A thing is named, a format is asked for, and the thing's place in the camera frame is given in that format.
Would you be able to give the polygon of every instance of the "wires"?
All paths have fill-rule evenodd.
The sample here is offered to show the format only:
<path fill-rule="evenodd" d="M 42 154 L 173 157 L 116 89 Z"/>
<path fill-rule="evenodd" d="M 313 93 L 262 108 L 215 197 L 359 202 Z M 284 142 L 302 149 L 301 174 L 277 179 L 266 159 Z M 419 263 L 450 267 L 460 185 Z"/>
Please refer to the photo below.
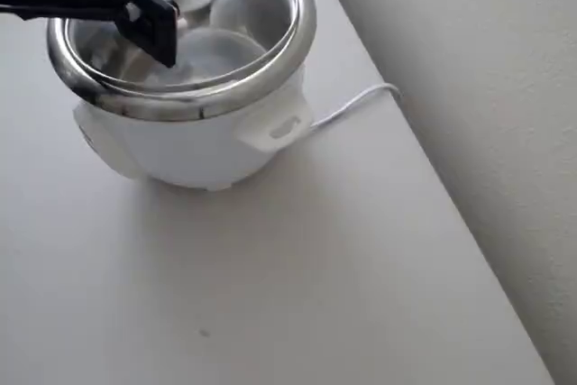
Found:
<path fill-rule="evenodd" d="M 309 134 L 317 132 L 321 128 L 325 128 L 329 124 L 337 121 L 339 118 L 343 117 L 347 113 L 349 113 L 354 108 L 358 107 L 361 103 L 364 103 L 369 99 L 370 96 L 376 95 L 378 90 L 388 90 L 398 101 L 401 100 L 402 94 L 398 87 L 395 85 L 391 85 L 390 83 L 379 83 L 378 85 L 374 85 L 371 87 L 367 87 L 364 89 L 360 94 L 353 97 L 349 102 L 343 105 L 341 108 L 332 112 L 327 117 L 316 121 L 314 124 L 311 125 Z"/>

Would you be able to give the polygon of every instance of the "rice cooker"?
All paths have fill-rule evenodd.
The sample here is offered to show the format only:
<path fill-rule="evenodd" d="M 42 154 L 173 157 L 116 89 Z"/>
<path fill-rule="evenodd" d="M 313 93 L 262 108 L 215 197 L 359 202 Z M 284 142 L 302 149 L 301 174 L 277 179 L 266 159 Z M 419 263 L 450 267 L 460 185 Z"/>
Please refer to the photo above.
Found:
<path fill-rule="evenodd" d="M 309 130 L 303 61 L 315 30 L 314 0 L 204 1 L 180 11 L 171 69 L 111 23 L 51 19 L 47 39 L 81 98 L 79 130 L 111 169 L 217 190 Z"/>

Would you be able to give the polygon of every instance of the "rice cooker handle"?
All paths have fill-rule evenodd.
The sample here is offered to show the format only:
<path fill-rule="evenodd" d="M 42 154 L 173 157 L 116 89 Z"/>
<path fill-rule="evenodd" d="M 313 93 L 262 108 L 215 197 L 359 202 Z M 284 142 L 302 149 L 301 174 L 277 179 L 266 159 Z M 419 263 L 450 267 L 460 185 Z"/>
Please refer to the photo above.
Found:
<path fill-rule="evenodd" d="M 128 179 L 144 176 L 133 157 L 90 113 L 88 103 L 77 105 L 74 109 L 74 120 L 88 145 L 108 167 Z"/>
<path fill-rule="evenodd" d="M 257 151 L 276 152 L 305 135 L 313 113 L 300 87 L 288 85 L 244 117 L 236 137 Z"/>

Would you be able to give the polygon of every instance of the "white table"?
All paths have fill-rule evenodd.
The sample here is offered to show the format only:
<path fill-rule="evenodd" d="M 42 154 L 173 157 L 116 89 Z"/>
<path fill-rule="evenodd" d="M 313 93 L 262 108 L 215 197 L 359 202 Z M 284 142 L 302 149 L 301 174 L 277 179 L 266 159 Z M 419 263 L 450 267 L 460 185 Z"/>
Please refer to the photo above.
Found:
<path fill-rule="evenodd" d="M 317 2 L 320 115 L 380 76 Z M 135 183 L 76 131 L 43 27 L 0 22 L 0 383 L 552 383 L 390 97 L 231 190 Z"/>

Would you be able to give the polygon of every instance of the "white wall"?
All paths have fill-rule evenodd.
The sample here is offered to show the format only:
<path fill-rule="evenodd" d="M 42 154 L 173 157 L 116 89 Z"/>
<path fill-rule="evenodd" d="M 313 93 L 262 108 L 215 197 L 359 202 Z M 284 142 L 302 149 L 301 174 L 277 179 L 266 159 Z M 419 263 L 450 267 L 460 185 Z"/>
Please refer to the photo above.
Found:
<path fill-rule="evenodd" d="M 577 383 L 577 0 L 342 1 L 558 383 Z"/>

